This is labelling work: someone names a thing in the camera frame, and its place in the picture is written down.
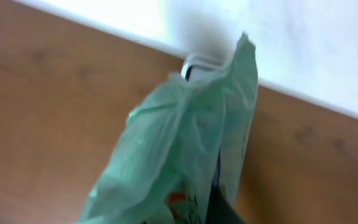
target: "green plastic bag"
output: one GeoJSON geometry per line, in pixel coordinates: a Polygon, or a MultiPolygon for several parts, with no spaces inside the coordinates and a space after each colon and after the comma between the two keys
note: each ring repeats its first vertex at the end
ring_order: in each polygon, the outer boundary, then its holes
{"type": "Polygon", "coordinates": [[[223,69],[193,82],[170,75],[129,114],[77,223],[205,223],[212,185],[234,203],[257,88],[244,34],[223,69]]]}

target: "translucent green bag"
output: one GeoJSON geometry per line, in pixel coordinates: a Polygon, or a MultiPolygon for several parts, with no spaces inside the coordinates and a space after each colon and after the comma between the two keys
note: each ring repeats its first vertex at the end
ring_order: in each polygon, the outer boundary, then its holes
{"type": "Polygon", "coordinates": [[[77,223],[204,223],[211,185],[234,203],[257,88],[244,34],[223,69],[171,75],[129,114],[77,223]]]}

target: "white surface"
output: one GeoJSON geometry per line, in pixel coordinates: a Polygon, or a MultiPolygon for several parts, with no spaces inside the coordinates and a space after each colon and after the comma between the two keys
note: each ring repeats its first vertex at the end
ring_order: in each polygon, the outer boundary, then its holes
{"type": "Polygon", "coordinates": [[[356,0],[21,0],[184,58],[221,60],[242,30],[260,83],[358,118],[356,0]]]}

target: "brown wooden surface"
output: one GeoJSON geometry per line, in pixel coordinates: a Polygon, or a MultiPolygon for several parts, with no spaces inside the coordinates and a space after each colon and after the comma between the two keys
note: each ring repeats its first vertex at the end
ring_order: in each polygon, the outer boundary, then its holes
{"type": "MultiPolygon", "coordinates": [[[[76,219],[128,112],[181,63],[0,0],[0,224],[76,219]]],[[[236,209],[358,223],[358,121],[261,87],[236,209]]]]}

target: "wooden table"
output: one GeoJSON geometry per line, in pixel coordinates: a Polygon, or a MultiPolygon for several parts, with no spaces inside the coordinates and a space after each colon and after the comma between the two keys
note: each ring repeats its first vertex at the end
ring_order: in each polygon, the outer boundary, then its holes
{"type": "MultiPolygon", "coordinates": [[[[182,61],[0,0],[0,224],[70,223],[133,107],[182,61]]],[[[358,121],[260,87],[236,209],[358,223],[358,121]]]]}

